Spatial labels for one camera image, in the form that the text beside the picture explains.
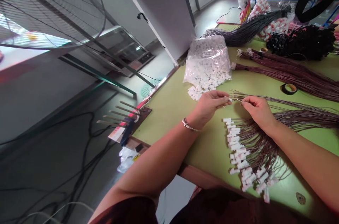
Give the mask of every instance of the bracelet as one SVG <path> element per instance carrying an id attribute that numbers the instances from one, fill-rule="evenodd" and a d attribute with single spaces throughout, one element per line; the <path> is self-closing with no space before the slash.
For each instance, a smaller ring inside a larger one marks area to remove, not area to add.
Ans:
<path id="1" fill-rule="evenodd" d="M 191 126 L 188 125 L 188 123 L 186 122 L 186 118 L 184 118 L 182 120 L 183 124 L 184 124 L 184 127 L 186 127 L 187 129 L 190 129 L 191 131 L 194 131 L 194 132 L 199 132 L 200 130 L 197 130 L 197 129 L 193 129 Z"/>

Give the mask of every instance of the hand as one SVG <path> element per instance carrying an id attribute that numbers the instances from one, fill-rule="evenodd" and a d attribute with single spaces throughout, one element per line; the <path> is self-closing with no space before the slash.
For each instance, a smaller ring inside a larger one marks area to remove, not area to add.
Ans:
<path id="1" fill-rule="evenodd" d="M 193 129 L 202 129 L 217 109 L 232 104 L 228 97 L 228 93 L 217 90 L 204 93 L 186 122 Z"/>
<path id="2" fill-rule="evenodd" d="M 253 120 L 264 131 L 272 128 L 278 123 L 265 99 L 257 96 L 247 96 L 243 99 L 242 106 L 250 113 Z"/>

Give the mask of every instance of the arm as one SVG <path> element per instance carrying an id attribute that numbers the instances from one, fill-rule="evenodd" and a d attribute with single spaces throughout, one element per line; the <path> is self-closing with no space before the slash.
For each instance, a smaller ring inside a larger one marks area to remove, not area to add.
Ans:
<path id="1" fill-rule="evenodd" d="M 227 104 L 228 94 L 217 90 L 204 93 L 186 122 L 202 129 L 214 112 Z M 109 190 L 90 222 L 107 208 L 135 196 L 149 197 L 157 204 L 160 193 L 173 180 L 198 134 L 182 122 L 145 151 Z"/>
<path id="2" fill-rule="evenodd" d="M 242 105 L 283 150 L 322 201 L 339 213 L 339 157 L 278 122 L 265 99 L 247 96 Z"/>

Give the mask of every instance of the roll of tape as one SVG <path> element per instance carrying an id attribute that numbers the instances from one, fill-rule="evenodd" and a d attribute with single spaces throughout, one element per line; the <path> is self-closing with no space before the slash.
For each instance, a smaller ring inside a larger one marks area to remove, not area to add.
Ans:
<path id="1" fill-rule="evenodd" d="M 298 91 L 298 88 L 294 84 L 287 83 L 281 86 L 281 90 L 287 95 L 294 95 Z"/>

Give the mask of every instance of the electric fan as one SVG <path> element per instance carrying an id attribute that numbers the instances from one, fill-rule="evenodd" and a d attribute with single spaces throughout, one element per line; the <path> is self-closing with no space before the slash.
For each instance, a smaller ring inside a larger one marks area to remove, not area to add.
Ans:
<path id="1" fill-rule="evenodd" d="M 0 46 L 56 49 L 93 41 L 153 86 L 96 40 L 105 27 L 106 14 L 102 0 L 0 0 Z"/>

